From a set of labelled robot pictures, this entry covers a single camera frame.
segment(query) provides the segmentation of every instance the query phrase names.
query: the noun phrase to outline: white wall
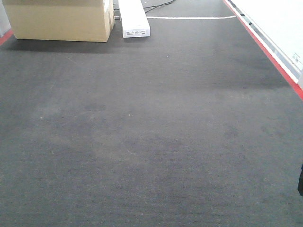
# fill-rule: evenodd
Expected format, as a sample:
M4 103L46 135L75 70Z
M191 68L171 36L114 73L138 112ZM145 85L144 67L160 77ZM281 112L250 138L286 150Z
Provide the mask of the white wall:
M303 72L303 0L232 1Z
M2 0L0 0L0 37L2 37L9 30L9 19L3 7Z

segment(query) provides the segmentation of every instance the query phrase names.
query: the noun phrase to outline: red baseboard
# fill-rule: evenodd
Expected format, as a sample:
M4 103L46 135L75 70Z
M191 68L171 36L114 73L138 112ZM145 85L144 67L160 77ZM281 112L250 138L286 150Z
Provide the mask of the red baseboard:
M9 30L7 33L5 33L5 35L2 38L0 38L0 46L4 44L12 35L13 35L12 30Z
M237 15L235 9L230 7L228 0L223 0L223 1L228 6L228 8L237 16L239 21L243 24L245 29L248 31L248 33L251 35L254 41L258 44L258 46L262 49L265 55L270 59L270 61L273 63L276 69L282 74L284 79L294 89L297 95L303 100L303 90L300 88L300 86L293 81L293 79L289 76L289 74L281 67L281 65L275 60L275 58L271 55L271 53L267 50L267 48L262 44L262 42L252 33L251 29L248 28L248 26L244 23L243 19Z

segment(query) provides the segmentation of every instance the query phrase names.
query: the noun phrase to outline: gray carpet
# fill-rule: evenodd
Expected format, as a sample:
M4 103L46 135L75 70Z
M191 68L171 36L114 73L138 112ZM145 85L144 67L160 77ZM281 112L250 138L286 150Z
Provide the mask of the gray carpet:
M1 226L301 227L300 98L236 18L149 22L0 47Z

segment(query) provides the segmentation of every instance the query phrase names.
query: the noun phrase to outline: white box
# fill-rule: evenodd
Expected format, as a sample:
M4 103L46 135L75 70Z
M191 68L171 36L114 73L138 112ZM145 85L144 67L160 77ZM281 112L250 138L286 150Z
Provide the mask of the white box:
M123 38L151 36L143 5L140 0L119 0Z

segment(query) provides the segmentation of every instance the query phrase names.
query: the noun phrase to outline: black cable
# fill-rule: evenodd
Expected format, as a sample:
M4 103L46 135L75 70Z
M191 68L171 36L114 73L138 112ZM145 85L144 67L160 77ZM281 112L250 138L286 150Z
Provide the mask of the black cable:
M165 3L162 3L162 4L160 4L160 5L147 6L147 7L143 7L143 9L152 8L152 9L150 9L150 10L148 10L148 11L145 12L145 13L148 13L148 12L150 12L150 11L152 11L152 10L154 10L154 9L156 9L156 8L158 8L158 7L160 7L160 6L167 6L167 5L169 5L169 4L171 4L171 3L175 2L175 1L176 1L176 0L171 0L171 1L168 1L168 2L165 2Z

